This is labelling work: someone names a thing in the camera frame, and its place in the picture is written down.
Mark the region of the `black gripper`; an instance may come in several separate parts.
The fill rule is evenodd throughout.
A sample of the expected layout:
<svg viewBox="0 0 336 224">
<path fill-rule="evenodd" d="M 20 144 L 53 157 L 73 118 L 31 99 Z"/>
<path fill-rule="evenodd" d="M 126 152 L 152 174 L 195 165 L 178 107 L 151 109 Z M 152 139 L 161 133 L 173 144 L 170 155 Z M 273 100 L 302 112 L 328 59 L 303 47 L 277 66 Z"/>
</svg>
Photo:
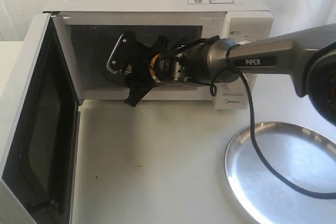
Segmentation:
<svg viewBox="0 0 336 224">
<path fill-rule="evenodd" d="M 209 83 L 197 81 L 184 72 L 188 52 L 197 46 L 209 44 L 209 38 L 189 41 L 189 38 L 185 37 L 174 44 L 170 50 L 154 55 L 148 61 L 148 78 L 137 77 L 133 74 L 127 77 L 129 95 L 124 102 L 134 108 L 154 86 L 162 86 L 167 83 L 209 86 Z M 134 32 L 126 31 L 118 38 L 108 58 L 106 68 L 112 74 L 125 72 L 128 65 L 132 67 L 137 65 L 140 60 L 145 59 L 149 54 L 150 47 L 140 43 Z"/>
</svg>

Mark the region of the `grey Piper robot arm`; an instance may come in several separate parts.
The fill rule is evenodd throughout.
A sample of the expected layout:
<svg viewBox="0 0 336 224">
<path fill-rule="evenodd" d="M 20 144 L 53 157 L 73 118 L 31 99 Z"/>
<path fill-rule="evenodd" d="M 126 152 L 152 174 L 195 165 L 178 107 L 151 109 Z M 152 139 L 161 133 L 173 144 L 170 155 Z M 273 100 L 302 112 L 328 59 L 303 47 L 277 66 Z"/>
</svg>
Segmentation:
<svg viewBox="0 0 336 224">
<path fill-rule="evenodd" d="M 208 86 L 229 83 L 244 73 L 287 74 L 298 97 L 309 97 L 328 122 L 335 123 L 335 25 L 297 31 L 244 45 L 233 39 L 202 38 L 166 48 L 160 37 L 153 47 L 123 33 L 106 63 L 130 89 L 126 103 L 135 106 L 154 87 L 166 83 Z"/>
</svg>

